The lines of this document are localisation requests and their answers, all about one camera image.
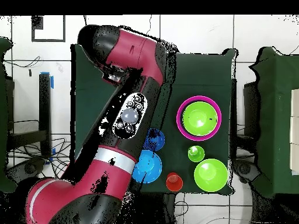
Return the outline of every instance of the red cup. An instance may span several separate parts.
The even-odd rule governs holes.
[[[166,179],[166,186],[169,191],[179,191],[183,187],[183,180],[177,173],[169,173]]]

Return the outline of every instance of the small green bowl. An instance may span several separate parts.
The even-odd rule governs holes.
[[[183,112],[183,126],[191,135],[200,137],[211,133],[217,125],[214,107],[204,101],[196,101]]]
[[[201,146],[191,146],[188,149],[188,158],[192,162],[200,162],[204,159],[204,149]]]
[[[200,189],[209,193],[214,193],[226,185],[228,171],[221,161],[216,159],[206,159],[196,166],[194,170],[194,179]]]

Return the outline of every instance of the magenta bowl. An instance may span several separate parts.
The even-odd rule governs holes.
[[[193,102],[206,102],[206,103],[212,105],[217,113],[217,117],[218,117],[217,125],[215,126],[213,131],[211,133],[209,133],[208,135],[205,135],[205,136],[190,135],[188,132],[186,132],[186,130],[182,126],[182,122],[181,122],[182,111],[185,109],[185,107],[187,105],[189,105],[190,103],[193,103]],[[206,96],[193,96],[193,97],[185,100],[180,105],[178,113],[176,114],[176,124],[178,125],[180,133],[182,133],[184,137],[186,137],[192,141],[204,141],[204,140],[207,140],[207,139],[211,138],[212,136],[214,136],[217,133],[217,131],[219,130],[220,125],[221,125],[221,111],[220,111],[220,108],[217,105],[217,103],[214,100],[212,100],[211,98],[206,97]]]

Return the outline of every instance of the green cloth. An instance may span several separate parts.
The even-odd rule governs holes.
[[[271,47],[262,50],[257,71],[260,105],[258,166],[262,171],[253,186],[262,196],[298,194],[299,176],[290,170],[291,90],[299,88],[299,56],[278,55]]]
[[[8,134],[8,107],[5,86],[5,70],[3,64],[4,53],[11,49],[12,43],[7,38],[0,38],[0,191],[12,193],[17,185],[5,176],[6,170],[6,143]]]
[[[76,81],[76,151],[78,154],[82,143],[103,106],[115,88],[101,80],[102,74],[88,61],[82,48],[76,45],[77,81]],[[189,160],[188,148],[200,145],[206,153],[205,159],[215,158],[227,166],[228,160],[228,122],[231,98],[231,65],[234,50],[227,50],[225,55],[177,54],[176,80],[166,111],[162,132],[165,146],[157,152],[162,160],[160,177],[150,184],[144,184],[143,192],[169,193],[166,176],[177,172],[183,179],[181,192],[203,193],[194,181],[193,173],[197,163]],[[161,89],[151,127],[160,128],[161,114],[169,92],[169,85]],[[219,131],[209,140],[193,142],[186,139],[176,126],[176,112],[189,97],[203,95],[212,98],[219,105],[222,122]],[[226,185],[218,193],[228,195],[232,189]]]

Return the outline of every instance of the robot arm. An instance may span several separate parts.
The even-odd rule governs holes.
[[[31,188],[27,224],[113,224],[164,81],[166,49],[148,38],[87,25],[78,44],[117,88],[75,164],[61,180],[45,178]]]

